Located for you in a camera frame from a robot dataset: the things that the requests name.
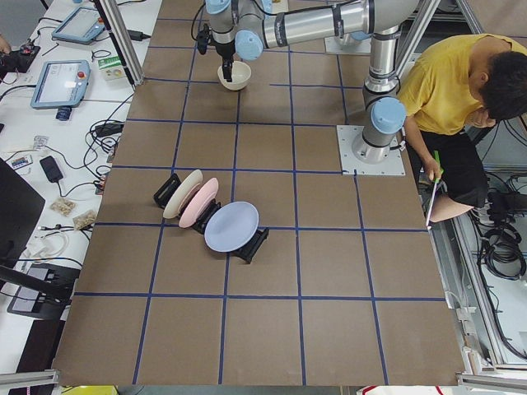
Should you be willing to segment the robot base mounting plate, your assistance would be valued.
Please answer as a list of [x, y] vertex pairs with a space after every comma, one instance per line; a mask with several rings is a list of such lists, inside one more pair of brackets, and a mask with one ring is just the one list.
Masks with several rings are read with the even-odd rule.
[[338, 125], [338, 150], [343, 175], [406, 175], [397, 135], [391, 135], [388, 146], [373, 147], [363, 139], [363, 126]]

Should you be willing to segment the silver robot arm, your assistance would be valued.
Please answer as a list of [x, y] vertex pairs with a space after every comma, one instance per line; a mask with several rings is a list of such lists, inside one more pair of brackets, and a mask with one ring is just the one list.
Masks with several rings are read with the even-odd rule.
[[367, 122], [352, 152], [367, 164], [383, 161], [406, 118], [395, 97], [399, 85], [395, 55], [400, 24], [415, 10], [414, 1], [346, 1], [296, 11], [272, 12], [269, 1], [207, 1], [208, 22], [197, 33], [198, 51], [215, 47], [221, 71], [231, 81], [234, 57], [257, 59], [265, 49], [287, 47], [362, 32], [371, 37], [369, 74], [363, 85]]

